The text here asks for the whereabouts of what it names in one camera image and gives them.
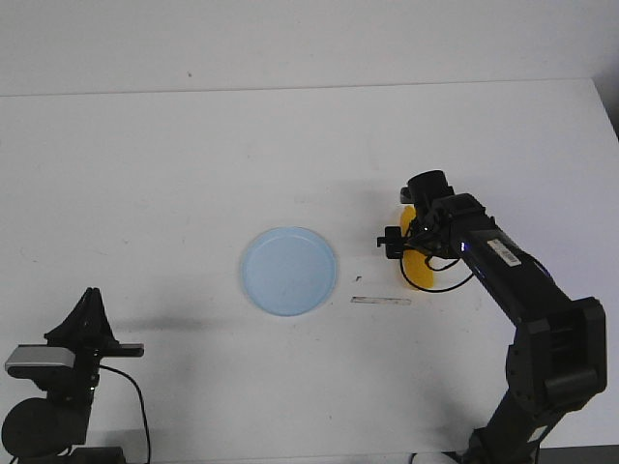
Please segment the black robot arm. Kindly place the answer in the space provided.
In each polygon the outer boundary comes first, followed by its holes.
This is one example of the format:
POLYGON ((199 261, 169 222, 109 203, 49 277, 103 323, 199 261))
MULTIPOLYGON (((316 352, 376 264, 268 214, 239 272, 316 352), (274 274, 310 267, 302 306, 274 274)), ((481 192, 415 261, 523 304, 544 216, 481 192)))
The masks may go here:
POLYGON ((559 421, 607 385, 602 304, 571 300, 473 195, 456 194, 442 171, 414 176, 400 198, 417 213, 407 246, 462 260, 516 328, 508 389, 487 425, 471 434, 461 462, 535 462, 559 421))
POLYGON ((140 358, 141 343, 119 342, 106 317, 101 290, 89 287, 74 309, 44 335, 44 344, 19 344, 5 362, 16 379, 32 381, 45 393, 17 403, 1 429, 14 463, 125 463, 119 446, 87 447, 88 425, 100 382, 107 370, 134 386, 140 410, 143 393, 127 373, 102 364, 106 358, 140 358))

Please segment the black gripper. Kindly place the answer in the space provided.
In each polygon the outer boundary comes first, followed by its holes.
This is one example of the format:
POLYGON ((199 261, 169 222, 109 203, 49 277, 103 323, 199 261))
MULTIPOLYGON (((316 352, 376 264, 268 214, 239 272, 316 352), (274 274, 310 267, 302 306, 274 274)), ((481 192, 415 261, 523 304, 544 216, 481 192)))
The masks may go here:
POLYGON ((467 243, 473 232, 498 229, 472 194, 455 194, 441 170, 414 176, 406 190, 416 211, 406 232, 406 245, 425 255, 461 258, 466 251, 461 244, 467 243))
POLYGON ((107 319, 99 288, 87 288, 74 309, 54 329, 44 335, 49 347, 66 348, 74 354, 74 364, 60 380, 52 380, 45 389, 51 401, 92 401, 100 382, 104 358, 140 358, 143 343, 120 343, 107 319), (93 297, 96 337, 83 338, 90 331, 90 303, 93 297))

